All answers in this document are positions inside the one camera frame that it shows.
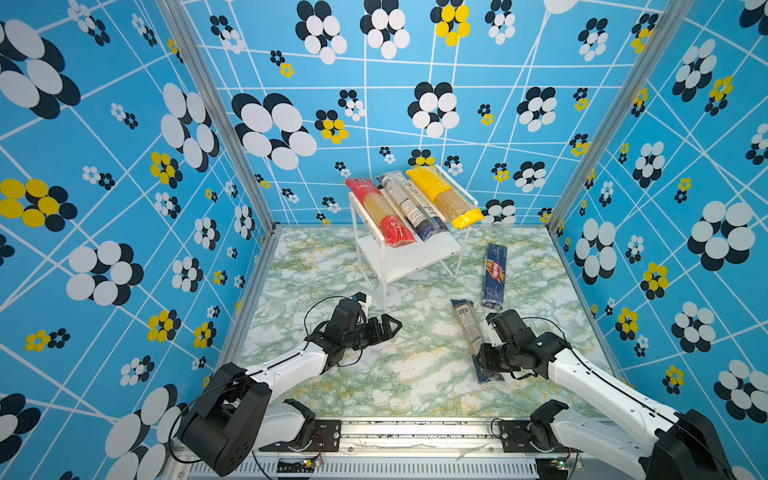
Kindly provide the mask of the clear dark spaghetti bag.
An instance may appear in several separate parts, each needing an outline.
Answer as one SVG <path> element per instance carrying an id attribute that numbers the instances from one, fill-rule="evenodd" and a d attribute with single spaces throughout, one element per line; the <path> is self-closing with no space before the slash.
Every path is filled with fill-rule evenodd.
<path id="1" fill-rule="evenodd" d="M 450 302 L 467 339 L 478 383 L 503 381 L 500 373 L 487 371 L 479 362 L 479 353 L 484 343 L 484 336 L 477 322 L 473 302 L 466 299 L 451 299 Z"/>

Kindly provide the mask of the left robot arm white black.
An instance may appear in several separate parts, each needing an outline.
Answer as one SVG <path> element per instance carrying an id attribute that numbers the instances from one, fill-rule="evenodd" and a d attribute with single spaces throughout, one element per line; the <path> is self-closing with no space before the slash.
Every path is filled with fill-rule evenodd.
<path id="1" fill-rule="evenodd" d="M 311 442 L 315 414 L 286 399 L 286 391 L 341 368 L 349 350 L 364 352 L 395 338 L 403 323 L 389 314 L 367 315 L 369 299 L 359 292 L 338 296 L 330 318 L 309 331 L 302 344 L 273 360 L 242 368 L 218 368 L 204 391 L 174 419 L 176 438 L 219 476 L 227 476 L 255 451 L 274 443 L 304 448 Z"/>

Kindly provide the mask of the red spaghetti bag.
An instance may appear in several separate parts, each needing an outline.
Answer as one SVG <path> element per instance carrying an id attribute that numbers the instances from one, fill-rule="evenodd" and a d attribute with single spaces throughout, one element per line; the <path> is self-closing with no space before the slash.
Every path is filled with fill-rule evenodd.
<path id="1" fill-rule="evenodd" d="M 388 246 L 397 248 L 415 242 L 411 231 L 370 178 L 349 178 L 345 185 L 361 202 Z"/>

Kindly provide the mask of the yellow spaghetti bag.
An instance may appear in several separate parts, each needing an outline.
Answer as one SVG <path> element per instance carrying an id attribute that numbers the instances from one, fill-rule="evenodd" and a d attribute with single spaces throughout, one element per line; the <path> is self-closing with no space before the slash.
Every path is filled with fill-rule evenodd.
<path id="1" fill-rule="evenodd" d="M 456 229 L 464 229 L 484 218 L 481 210 L 463 196 L 436 166 L 415 166 L 408 178 Z"/>

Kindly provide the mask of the clear blue spaghetti bag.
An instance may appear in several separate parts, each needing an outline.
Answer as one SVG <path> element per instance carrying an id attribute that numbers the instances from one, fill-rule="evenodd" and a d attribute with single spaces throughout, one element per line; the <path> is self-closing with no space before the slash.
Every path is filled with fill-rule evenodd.
<path id="1" fill-rule="evenodd" d="M 420 190 L 400 171 L 389 172 L 377 180 L 398 205 L 416 235 L 424 242 L 435 234 L 447 231 L 447 226 L 428 204 Z"/>

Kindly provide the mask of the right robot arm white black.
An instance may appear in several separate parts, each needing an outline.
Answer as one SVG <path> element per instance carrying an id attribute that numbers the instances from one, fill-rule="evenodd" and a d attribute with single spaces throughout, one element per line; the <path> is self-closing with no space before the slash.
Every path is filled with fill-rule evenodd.
<path id="1" fill-rule="evenodd" d="M 563 334 L 535 334 L 513 309 L 486 321 L 501 342 L 481 346 L 483 369 L 554 382 L 611 421 L 549 400 L 529 417 L 526 436 L 534 448 L 586 453 L 633 479 L 734 478 L 713 423 L 697 410 L 681 413 L 637 392 L 589 362 Z"/>

